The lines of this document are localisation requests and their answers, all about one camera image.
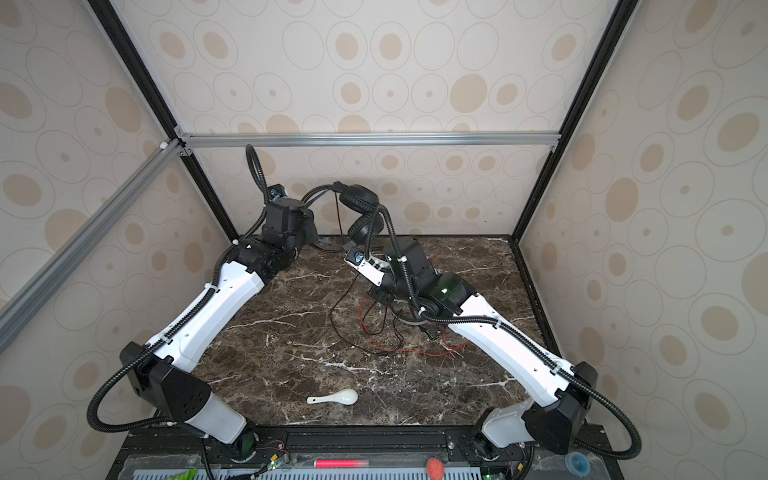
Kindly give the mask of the black blue headphones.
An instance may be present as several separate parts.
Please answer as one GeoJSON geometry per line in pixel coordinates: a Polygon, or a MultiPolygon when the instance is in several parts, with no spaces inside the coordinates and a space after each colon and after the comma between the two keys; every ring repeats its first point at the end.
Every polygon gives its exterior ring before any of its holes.
{"type": "Polygon", "coordinates": [[[357,246],[370,245],[373,239],[385,228],[383,207],[378,195],[360,184],[347,185],[336,181],[309,190],[301,201],[311,205],[320,195],[332,191],[338,195],[338,200],[348,209],[359,213],[360,217],[347,231],[349,239],[357,246]]]}

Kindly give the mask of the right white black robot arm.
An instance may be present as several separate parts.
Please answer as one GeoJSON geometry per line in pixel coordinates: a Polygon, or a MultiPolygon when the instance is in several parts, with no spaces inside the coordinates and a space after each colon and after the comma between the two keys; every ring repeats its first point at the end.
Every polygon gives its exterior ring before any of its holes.
{"type": "Polygon", "coordinates": [[[438,272],[415,239],[396,235],[385,206],[369,207],[360,220],[361,227],[350,230],[349,236],[364,249],[350,255],[348,262],[385,299],[406,303],[406,323],[448,327],[479,347],[527,392],[527,400],[497,408],[485,418],[480,434],[486,441],[498,449],[533,441],[559,454],[580,447],[617,460],[641,453],[642,438],[632,420],[594,388],[593,367],[586,362],[574,365],[539,346],[461,276],[438,272]],[[629,434],[629,447],[610,450],[579,438],[593,403],[620,422],[629,434]]]}

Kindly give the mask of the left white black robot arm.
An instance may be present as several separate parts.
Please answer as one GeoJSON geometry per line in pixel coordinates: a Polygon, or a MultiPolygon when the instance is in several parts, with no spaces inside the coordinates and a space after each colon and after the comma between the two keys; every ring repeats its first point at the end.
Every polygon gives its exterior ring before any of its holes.
{"type": "Polygon", "coordinates": [[[146,344],[129,343],[121,352],[122,367],[95,393],[86,410],[89,426],[119,433],[165,422],[186,424],[245,455],[255,441],[246,418],[213,394],[195,377],[203,353],[240,308],[317,241],[314,215],[283,187],[268,185],[256,149],[245,148],[248,169],[263,195],[256,223],[216,261],[212,279],[201,294],[146,344]],[[99,416],[106,395],[128,378],[133,391],[161,415],[125,424],[108,424],[99,416]]]}

